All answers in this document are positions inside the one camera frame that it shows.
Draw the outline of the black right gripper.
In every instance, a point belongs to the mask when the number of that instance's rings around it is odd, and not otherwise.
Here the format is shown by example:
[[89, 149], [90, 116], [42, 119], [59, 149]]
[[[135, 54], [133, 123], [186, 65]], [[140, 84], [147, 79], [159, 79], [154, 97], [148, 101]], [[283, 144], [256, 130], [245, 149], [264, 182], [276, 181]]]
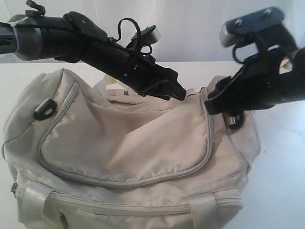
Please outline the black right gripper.
[[233, 94], [219, 94], [232, 80], [231, 76], [215, 76], [208, 88], [204, 102], [209, 114], [264, 110], [277, 104], [305, 99], [305, 49], [301, 48], [292, 58], [292, 69], [279, 73], [284, 54], [275, 53], [261, 72], [243, 74], [235, 83]]

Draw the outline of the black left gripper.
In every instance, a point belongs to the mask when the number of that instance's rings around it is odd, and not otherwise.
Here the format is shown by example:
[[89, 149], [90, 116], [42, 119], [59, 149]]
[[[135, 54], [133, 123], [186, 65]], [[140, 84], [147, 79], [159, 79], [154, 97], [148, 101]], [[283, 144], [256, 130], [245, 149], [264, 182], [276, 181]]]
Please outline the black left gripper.
[[129, 86], [139, 95], [163, 100], [184, 100], [186, 90], [177, 82], [178, 73], [148, 58], [91, 42], [88, 64]]

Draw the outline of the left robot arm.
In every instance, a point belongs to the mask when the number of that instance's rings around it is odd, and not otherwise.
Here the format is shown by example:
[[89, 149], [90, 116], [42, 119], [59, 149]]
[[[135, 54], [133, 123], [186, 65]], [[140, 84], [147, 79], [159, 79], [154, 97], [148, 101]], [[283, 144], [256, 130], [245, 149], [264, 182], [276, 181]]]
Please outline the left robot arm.
[[24, 61], [53, 58], [85, 62], [129, 86], [138, 95], [183, 100], [178, 73], [156, 64], [141, 44], [124, 48], [88, 17], [71, 11], [62, 18], [15, 15], [0, 25], [0, 52]]

